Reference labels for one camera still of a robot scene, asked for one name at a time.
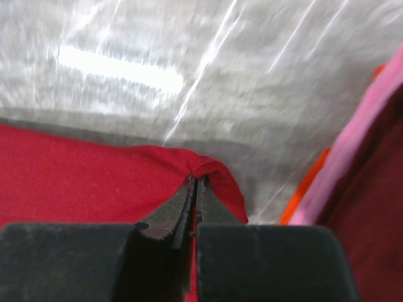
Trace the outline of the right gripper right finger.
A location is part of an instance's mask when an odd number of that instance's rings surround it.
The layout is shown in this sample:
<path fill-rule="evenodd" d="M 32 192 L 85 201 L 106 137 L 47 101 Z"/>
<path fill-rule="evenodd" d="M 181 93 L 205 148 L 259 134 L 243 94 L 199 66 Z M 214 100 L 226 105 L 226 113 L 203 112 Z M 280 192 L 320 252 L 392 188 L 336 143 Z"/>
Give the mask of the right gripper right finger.
<path fill-rule="evenodd" d="M 359 301 L 346 252 L 323 226 L 246 225 L 213 192 L 196 190 L 200 301 Z"/>

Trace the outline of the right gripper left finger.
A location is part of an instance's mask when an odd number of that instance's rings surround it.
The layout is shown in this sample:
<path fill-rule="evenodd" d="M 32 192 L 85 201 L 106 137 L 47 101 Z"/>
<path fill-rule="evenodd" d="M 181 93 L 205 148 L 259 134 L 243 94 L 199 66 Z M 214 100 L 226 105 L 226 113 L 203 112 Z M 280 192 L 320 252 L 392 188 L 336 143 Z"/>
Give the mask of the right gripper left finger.
<path fill-rule="evenodd" d="M 183 301 L 195 179 L 134 223 L 11 223 L 1 230 L 2 301 Z"/>

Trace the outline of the red t-shirt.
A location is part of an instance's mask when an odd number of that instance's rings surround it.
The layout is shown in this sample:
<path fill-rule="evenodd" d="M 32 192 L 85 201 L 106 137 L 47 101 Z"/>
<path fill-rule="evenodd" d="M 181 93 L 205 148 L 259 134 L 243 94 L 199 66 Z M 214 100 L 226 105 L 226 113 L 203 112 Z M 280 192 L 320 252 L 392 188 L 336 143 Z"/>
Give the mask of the red t-shirt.
<path fill-rule="evenodd" d="M 207 177 L 219 201 L 243 224 L 244 197 L 220 161 L 183 148 L 112 147 L 13 126 L 1 127 L 1 230 L 11 223 L 134 223 L 195 179 L 190 288 L 196 268 L 196 190 Z"/>

